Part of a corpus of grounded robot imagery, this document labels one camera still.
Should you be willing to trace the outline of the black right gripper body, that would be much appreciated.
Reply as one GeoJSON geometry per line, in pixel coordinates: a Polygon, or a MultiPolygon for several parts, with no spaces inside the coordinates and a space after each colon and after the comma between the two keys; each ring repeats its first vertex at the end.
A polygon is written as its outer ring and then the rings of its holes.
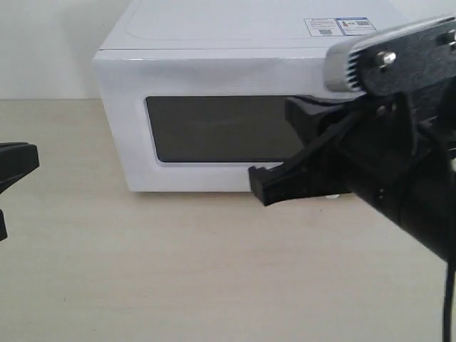
{"type": "Polygon", "coordinates": [[[403,93],[330,104],[320,161],[331,194],[351,192],[446,262],[455,260],[455,103],[403,93]]]}

